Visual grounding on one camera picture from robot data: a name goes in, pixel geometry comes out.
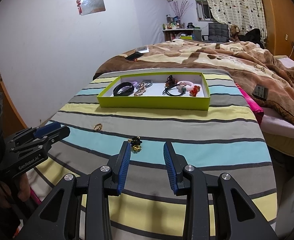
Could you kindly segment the left hand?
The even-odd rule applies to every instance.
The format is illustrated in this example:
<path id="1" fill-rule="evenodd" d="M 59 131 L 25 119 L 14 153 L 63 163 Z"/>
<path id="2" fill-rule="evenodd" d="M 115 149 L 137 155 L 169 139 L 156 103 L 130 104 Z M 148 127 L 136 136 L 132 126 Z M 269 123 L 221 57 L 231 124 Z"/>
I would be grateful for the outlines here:
<path id="1" fill-rule="evenodd" d="M 27 201 L 30 198 L 30 185 L 27 174 L 24 173 L 20 176 L 19 182 L 15 182 L 13 188 L 18 189 L 18 193 L 14 195 L 17 196 L 22 202 Z M 10 207 L 9 202 L 7 201 L 7 196 L 11 196 L 11 188 L 0 182 L 0 206 L 1 207 Z"/>

